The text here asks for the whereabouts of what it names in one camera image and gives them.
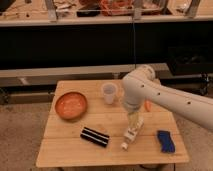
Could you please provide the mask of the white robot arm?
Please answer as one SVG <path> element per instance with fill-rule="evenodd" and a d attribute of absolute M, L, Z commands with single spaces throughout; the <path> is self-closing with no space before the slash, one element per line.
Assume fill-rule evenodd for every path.
<path fill-rule="evenodd" d="M 154 82 L 155 71 L 141 65 L 122 79 L 123 106 L 128 113 L 149 100 L 213 132 L 213 99 L 169 88 Z"/>

